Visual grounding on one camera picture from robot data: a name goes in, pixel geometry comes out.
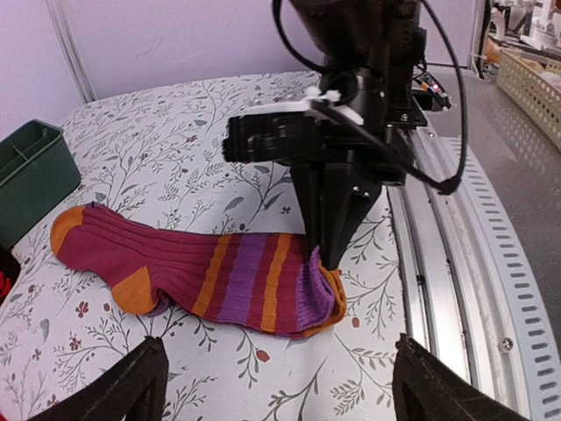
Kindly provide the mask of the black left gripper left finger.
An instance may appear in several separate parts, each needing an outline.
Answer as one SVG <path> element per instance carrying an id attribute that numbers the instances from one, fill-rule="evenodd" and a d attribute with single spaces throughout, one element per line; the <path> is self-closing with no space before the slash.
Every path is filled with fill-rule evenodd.
<path id="1" fill-rule="evenodd" d="M 160 338 L 147 336 L 84 389 L 34 420 L 161 420 L 169 362 Z"/>

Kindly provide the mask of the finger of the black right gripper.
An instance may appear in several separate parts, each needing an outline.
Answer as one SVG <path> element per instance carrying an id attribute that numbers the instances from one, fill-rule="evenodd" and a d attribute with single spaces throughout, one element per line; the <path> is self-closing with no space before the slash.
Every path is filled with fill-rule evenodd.
<path id="1" fill-rule="evenodd" d="M 320 249 L 322 259 L 328 257 L 324 241 L 323 191 L 324 165 L 315 162 L 297 162 L 290 174 L 300 206 L 309 250 Z"/>
<path id="2" fill-rule="evenodd" d="M 380 197 L 380 183 L 351 163 L 327 163 L 320 200 L 320 249 L 325 268 L 339 266 L 352 236 Z"/>

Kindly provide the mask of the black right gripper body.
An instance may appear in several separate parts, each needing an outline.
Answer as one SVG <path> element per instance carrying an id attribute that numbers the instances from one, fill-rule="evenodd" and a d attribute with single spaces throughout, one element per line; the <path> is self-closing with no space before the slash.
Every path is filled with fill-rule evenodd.
<path id="1" fill-rule="evenodd" d="M 373 68 L 323 75 L 301 100 L 254 106 L 230 118 L 223 155 L 235 163 L 276 162 L 294 177 L 325 185 L 401 186 L 415 167 L 408 135 L 415 127 L 409 82 L 399 88 Z"/>

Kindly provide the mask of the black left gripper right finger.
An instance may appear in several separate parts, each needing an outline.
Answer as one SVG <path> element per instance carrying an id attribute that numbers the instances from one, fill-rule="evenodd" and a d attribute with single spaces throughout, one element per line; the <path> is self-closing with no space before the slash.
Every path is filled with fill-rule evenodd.
<path id="1" fill-rule="evenodd" d="M 524 417 L 465 382 L 406 334 L 396 342 L 392 394 L 397 421 L 515 421 Z"/>

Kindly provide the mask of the maroon striped sock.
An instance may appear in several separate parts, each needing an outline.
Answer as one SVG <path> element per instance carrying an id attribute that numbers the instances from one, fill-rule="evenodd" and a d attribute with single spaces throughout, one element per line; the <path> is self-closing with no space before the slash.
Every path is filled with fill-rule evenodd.
<path id="1" fill-rule="evenodd" d="M 55 219 L 51 248 L 68 268 L 99 276 L 137 316 L 175 304 L 214 323 L 304 339 L 346 313 L 339 271 L 298 234 L 162 230 L 90 203 Z"/>

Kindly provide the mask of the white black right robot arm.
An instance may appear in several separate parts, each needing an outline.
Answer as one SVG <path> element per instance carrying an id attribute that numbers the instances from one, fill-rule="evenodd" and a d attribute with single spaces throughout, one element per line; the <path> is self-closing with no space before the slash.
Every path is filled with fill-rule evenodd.
<path id="1" fill-rule="evenodd" d="M 337 267 L 386 186 L 401 186 L 414 157 L 410 134 L 425 124 L 412 97 L 426 32 L 417 1 L 296 1 L 322 64 L 304 99 L 231 118 L 228 162 L 287 166 L 309 247 Z"/>

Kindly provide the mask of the floral patterned table mat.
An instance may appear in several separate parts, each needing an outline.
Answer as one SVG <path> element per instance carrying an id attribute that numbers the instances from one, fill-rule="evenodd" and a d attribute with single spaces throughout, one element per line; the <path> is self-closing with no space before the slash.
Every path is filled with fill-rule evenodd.
<path id="1" fill-rule="evenodd" d="M 1 412 L 26 420 L 146 337 L 166 420 L 392 420 L 406 329 L 387 194 L 338 274 L 317 270 L 289 171 L 228 163 L 229 117 L 299 98 L 311 73 L 188 82 L 89 103 L 64 125 L 79 187 L 14 247 Z"/>

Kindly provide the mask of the red rolled sock in bin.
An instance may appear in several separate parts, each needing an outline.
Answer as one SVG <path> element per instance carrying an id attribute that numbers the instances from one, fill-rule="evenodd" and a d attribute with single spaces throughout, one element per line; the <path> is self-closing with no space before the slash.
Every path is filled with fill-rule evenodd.
<path id="1" fill-rule="evenodd" d="M 3 303 L 12 289 L 11 278 L 3 271 L 0 272 L 0 303 Z"/>

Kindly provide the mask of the beige perforated basket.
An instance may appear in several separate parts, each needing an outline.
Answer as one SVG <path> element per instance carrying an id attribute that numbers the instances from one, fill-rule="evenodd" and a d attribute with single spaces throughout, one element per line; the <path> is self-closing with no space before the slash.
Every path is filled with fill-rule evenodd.
<path id="1" fill-rule="evenodd" d="M 560 62 L 501 49 L 497 84 L 560 149 Z"/>

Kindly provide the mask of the green divided organizer bin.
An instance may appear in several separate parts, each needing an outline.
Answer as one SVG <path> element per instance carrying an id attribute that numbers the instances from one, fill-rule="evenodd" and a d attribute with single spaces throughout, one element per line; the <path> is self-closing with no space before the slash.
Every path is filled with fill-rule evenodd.
<path id="1" fill-rule="evenodd" d="M 1 141 L 1 247 L 14 247 L 82 176 L 56 126 L 34 119 Z"/>

